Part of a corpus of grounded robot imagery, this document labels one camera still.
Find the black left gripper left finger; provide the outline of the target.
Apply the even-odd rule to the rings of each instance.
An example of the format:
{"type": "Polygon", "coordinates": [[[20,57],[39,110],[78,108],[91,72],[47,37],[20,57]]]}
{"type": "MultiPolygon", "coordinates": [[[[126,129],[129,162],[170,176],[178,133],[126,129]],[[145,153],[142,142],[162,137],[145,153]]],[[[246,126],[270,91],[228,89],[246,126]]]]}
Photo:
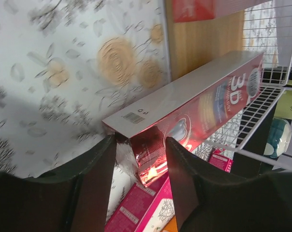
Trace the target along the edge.
{"type": "Polygon", "coordinates": [[[108,135],[37,178],[0,172],[0,232],[103,231],[115,155],[108,135]]]}

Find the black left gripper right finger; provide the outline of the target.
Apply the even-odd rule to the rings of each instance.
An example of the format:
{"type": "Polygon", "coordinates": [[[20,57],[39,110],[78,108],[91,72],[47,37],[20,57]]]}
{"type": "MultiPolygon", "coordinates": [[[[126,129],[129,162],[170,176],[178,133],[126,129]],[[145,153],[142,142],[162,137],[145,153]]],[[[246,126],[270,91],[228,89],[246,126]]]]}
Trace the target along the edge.
{"type": "Polygon", "coordinates": [[[171,137],[166,157],[180,232],[292,232],[292,172],[240,177],[171,137]]]}

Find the black dish rack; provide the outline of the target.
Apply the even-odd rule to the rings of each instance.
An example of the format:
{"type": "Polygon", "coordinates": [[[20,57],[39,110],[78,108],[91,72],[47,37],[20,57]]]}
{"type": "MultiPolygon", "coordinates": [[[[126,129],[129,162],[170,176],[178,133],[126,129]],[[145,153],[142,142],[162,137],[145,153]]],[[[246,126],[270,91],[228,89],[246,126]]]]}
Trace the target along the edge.
{"type": "MultiPolygon", "coordinates": [[[[279,79],[286,79],[286,72],[287,67],[279,66],[274,69],[266,68],[266,70],[264,71],[265,82],[269,83],[270,81],[273,81],[275,84],[278,84],[279,79]]],[[[263,120],[259,128],[255,131],[253,136],[249,139],[247,144],[244,146],[245,150],[256,153],[258,155],[262,155],[264,153],[274,114],[275,109],[272,109],[263,120]]],[[[277,160],[292,165],[292,151],[282,154],[278,158],[275,158],[275,161],[277,160]]],[[[245,157],[239,153],[234,154],[233,161],[234,163],[231,169],[231,173],[246,178],[255,177],[259,174],[263,174],[271,170],[277,172],[283,171],[283,169],[280,167],[275,167],[273,165],[269,165],[261,161],[245,157]]]]}

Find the pink toothpaste box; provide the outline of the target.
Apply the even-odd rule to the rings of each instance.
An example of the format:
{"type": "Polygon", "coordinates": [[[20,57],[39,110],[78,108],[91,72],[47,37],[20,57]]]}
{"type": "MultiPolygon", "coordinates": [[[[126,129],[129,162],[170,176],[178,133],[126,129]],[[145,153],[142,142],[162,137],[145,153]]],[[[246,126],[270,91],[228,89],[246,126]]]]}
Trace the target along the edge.
{"type": "Polygon", "coordinates": [[[149,187],[134,184],[105,225],[106,232],[161,232],[175,216],[168,174],[149,187]]]}
{"type": "Polygon", "coordinates": [[[223,148],[214,148],[208,160],[213,166],[230,173],[233,165],[233,160],[224,156],[223,148]]]}

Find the teal spotted bowl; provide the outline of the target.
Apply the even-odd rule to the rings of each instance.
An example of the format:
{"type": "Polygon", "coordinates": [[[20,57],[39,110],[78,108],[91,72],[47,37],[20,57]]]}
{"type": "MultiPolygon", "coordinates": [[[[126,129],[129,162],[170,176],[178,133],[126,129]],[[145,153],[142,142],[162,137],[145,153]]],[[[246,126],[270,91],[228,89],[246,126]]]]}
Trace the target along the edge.
{"type": "Polygon", "coordinates": [[[289,147],[292,136],[292,129],[287,120],[283,118],[273,118],[264,155],[276,159],[285,153],[289,147]]]}

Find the yellow-green mug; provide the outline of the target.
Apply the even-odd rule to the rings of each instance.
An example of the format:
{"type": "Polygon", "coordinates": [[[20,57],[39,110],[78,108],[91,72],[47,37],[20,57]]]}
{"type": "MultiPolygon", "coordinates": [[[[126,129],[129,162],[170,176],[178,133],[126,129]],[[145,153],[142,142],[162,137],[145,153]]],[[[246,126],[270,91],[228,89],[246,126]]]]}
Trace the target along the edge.
{"type": "Polygon", "coordinates": [[[284,90],[277,102],[274,117],[292,120],[292,80],[289,80],[287,85],[289,87],[284,90]]]}

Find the floral table mat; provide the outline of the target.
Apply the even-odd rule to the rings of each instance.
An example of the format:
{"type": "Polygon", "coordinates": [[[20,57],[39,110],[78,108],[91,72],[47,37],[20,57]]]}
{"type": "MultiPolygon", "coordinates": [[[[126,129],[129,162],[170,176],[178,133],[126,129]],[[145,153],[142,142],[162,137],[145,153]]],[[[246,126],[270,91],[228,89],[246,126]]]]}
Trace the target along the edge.
{"type": "MultiPolygon", "coordinates": [[[[274,12],[238,12],[240,50],[274,12]]],[[[0,0],[0,172],[37,178],[116,139],[103,120],[172,80],[165,0],[0,0]]],[[[134,184],[115,155],[105,224],[134,184]]]]}

